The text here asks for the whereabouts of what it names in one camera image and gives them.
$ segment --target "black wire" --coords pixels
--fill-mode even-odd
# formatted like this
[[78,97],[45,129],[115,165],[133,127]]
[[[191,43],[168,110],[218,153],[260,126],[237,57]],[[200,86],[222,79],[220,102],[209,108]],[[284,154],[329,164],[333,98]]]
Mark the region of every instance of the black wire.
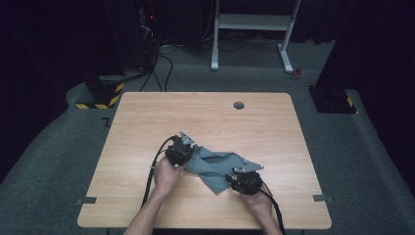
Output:
[[167,78],[165,79],[165,83],[164,83],[164,91],[167,91],[168,79],[170,78],[171,71],[173,70],[173,62],[166,56],[160,56],[160,57],[165,58],[170,62],[170,71],[168,72]]
[[[268,186],[265,183],[263,183],[263,184],[265,185],[266,189],[268,189],[268,191],[269,191]],[[269,200],[271,200],[271,203],[274,206],[275,212],[277,213],[278,225],[280,226],[280,229],[281,229],[281,232],[283,233],[283,235],[286,235],[286,231],[285,231],[284,223],[283,223],[283,215],[281,214],[280,207],[278,206],[277,202],[272,197],[272,194],[269,195],[265,191],[263,191],[262,189],[259,189],[259,192],[263,193],[267,198],[269,198]]]
[[174,46],[174,49],[172,51],[165,52],[165,53],[160,53],[160,55],[168,55],[168,54],[171,54],[171,53],[175,52],[177,50],[178,46],[177,46],[177,44],[173,44],[173,46]]
[[155,158],[153,159],[152,162],[152,167],[150,169],[150,173],[149,173],[149,178],[147,179],[147,186],[146,186],[146,192],[144,193],[144,198],[143,198],[143,202],[141,204],[141,207],[143,207],[146,202],[147,199],[149,198],[149,194],[150,194],[150,187],[152,186],[152,180],[153,180],[153,175],[155,173],[155,169],[156,169],[156,163],[157,163],[157,158],[159,157],[159,154],[161,154],[162,152],[164,152],[162,149],[164,148],[164,145],[170,141],[173,140],[176,136],[170,136],[168,139],[166,139],[160,146],[159,150],[156,153]]
[[138,91],[142,91],[142,90],[143,90],[144,86],[146,86],[146,83],[147,83],[147,81],[149,80],[150,76],[153,74],[153,71],[154,71],[154,70],[155,70],[155,69],[154,69],[154,68],[152,68],[152,70],[149,72],[149,75],[147,76],[146,80],[144,81],[143,85],[141,86],[141,88],[140,88]]
[[155,71],[153,72],[153,74],[156,78],[156,82],[157,82],[157,85],[159,86],[159,90],[162,91],[162,87],[161,87],[161,84],[160,84],[160,81],[159,81],[159,77],[157,76]]

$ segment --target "hand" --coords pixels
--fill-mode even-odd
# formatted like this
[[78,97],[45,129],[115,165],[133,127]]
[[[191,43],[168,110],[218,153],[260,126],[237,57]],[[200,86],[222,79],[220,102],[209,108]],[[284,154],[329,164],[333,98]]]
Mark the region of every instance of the hand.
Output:
[[167,193],[176,184],[184,165],[173,166],[164,156],[156,163],[155,183],[156,188],[161,188]]
[[[260,189],[271,196],[271,192],[265,184],[262,184]],[[282,235],[280,228],[272,216],[272,202],[266,195],[262,192],[257,192],[254,195],[245,195],[240,193],[240,195],[247,208],[262,226],[265,234]]]
[[[262,184],[260,189],[265,193],[268,193],[268,195],[271,195],[271,192],[269,192],[268,188],[266,188],[264,184]],[[269,200],[269,198],[263,193],[257,192],[254,195],[240,193],[240,195],[247,208],[255,217],[258,218],[260,215],[272,215],[271,200]]]

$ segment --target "black cable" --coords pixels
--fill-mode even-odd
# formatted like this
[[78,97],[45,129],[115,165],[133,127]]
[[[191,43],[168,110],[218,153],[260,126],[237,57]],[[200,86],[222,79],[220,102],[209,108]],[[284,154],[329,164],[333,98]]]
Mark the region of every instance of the black cable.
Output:
[[160,53],[160,55],[164,55],[165,56],[165,55],[171,54],[171,53],[175,52],[177,50],[177,48],[178,48],[177,44],[172,44],[172,45],[168,45],[168,46],[162,46],[162,48],[167,48],[169,46],[174,46],[174,49],[172,51],[170,51],[170,52]]
[[[269,191],[268,186],[265,183],[263,183],[263,184],[265,185],[268,192],[271,193],[271,191]],[[265,191],[263,191],[262,189],[259,189],[259,192],[263,193],[267,198],[269,198],[269,200],[271,200],[271,203],[274,206],[275,212],[277,213],[278,225],[280,226],[280,229],[281,229],[281,232],[283,233],[283,235],[286,235],[286,231],[285,231],[284,223],[283,223],[283,215],[281,214],[280,207],[278,206],[277,202],[272,197],[272,194],[269,195]]]
[[146,192],[144,193],[144,198],[143,198],[143,202],[142,202],[142,204],[141,204],[141,207],[143,207],[145,204],[146,204],[146,202],[147,202],[147,199],[149,198],[149,194],[150,194],[150,187],[152,186],[152,180],[153,180],[153,175],[154,175],[154,173],[155,173],[155,169],[156,169],[156,163],[157,163],[157,158],[159,157],[159,154],[161,154],[162,152],[163,152],[163,148],[164,148],[164,145],[168,142],[168,141],[170,141],[170,140],[172,140],[172,139],[174,139],[175,138],[175,136],[170,136],[168,139],[166,139],[162,144],[161,144],[161,146],[160,146],[160,148],[159,148],[159,150],[157,151],[157,153],[156,153],[156,156],[155,156],[155,159],[153,160],[153,162],[152,162],[152,167],[151,167],[151,169],[150,169],[150,173],[149,173],[149,178],[147,179],[147,186],[146,186]]
[[173,70],[173,62],[166,56],[159,56],[159,57],[165,58],[168,61],[170,61],[170,71],[168,72],[167,78],[165,79],[165,83],[164,83],[164,91],[167,91],[167,83],[168,83],[168,79],[170,78],[171,71]]
[[160,81],[159,81],[159,77],[157,76],[155,71],[153,72],[153,75],[156,78],[156,82],[157,82],[157,85],[159,86],[159,90],[162,91],[162,87],[161,87],[161,84],[160,84]]

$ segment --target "table top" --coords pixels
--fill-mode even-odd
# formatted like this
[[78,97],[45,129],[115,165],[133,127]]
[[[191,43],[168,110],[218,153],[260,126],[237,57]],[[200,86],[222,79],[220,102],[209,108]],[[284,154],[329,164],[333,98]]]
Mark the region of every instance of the table top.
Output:
[[[245,107],[237,110],[235,102]],[[258,173],[279,204],[287,229],[331,226],[325,202],[312,197],[322,192],[291,97],[220,92],[124,93],[86,195],[97,200],[83,204],[78,224],[127,227],[140,210],[157,150],[180,131],[213,152],[234,152],[264,165]],[[185,171],[155,227],[260,228],[237,192],[215,195],[198,175]]]

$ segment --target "dark background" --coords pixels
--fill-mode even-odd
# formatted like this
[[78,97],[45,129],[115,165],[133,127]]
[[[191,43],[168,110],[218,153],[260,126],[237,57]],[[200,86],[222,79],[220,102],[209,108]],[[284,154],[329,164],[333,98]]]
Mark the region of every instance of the dark background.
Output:
[[[200,43],[195,38],[201,38],[208,24],[207,2],[167,2],[174,2],[172,6],[175,6],[168,18],[171,24],[183,21],[172,13],[183,9],[197,10],[198,14],[184,15],[192,18],[186,22],[192,23],[189,27],[197,33],[186,35],[177,33],[178,29],[162,31],[166,29],[168,15],[160,15],[164,16],[164,21],[163,17],[159,21],[161,34],[175,37],[180,34],[182,40],[187,38],[189,43]],[[338,39],[322,72],[319,87],[329,90],[351,88],[359,92],[388,153],[414,192],[414,176],[411,174],[415,156],[412,144],[415,140],[412,111],[415,101],[412,77],[415,38],[411,24],[415,22],[411,12],[414,3],[410,0],[356,1],[344,28],[353,2],[303,0],[292,41],[313,39],[316,43],[322,43]],[[84,74],[79,71],[73,46],[79,45],[81,55],[85,55],[85,63],[95,75],[120,74],[125,69],[126,63],[122,60],[122,49],[118,44],[120,38],[112,27],[111,11],[107,8],[111,3],[114,2],[1,2],[0,67],[1,80],[5,81],[1,98],[4,117],[1,180],[33,138],[68,107],[66,92],[85,80]],[[230,9],[232,1],[222,0],[221,3],[221,9],[225,11]],[[244,13],[254,9],[256,13],[286,14],[291,11],[292,4],[293,1],[289,0],[263,0],[254,1],[253,5],[252,1],[238,0],[232,11]],[[98,17],[96,23],[88,21],[91,17]],[[95,30],[82,29],[85,24]],[[74,40],[79,38],[75,37],[77,35],[82,35],[84,40]]]

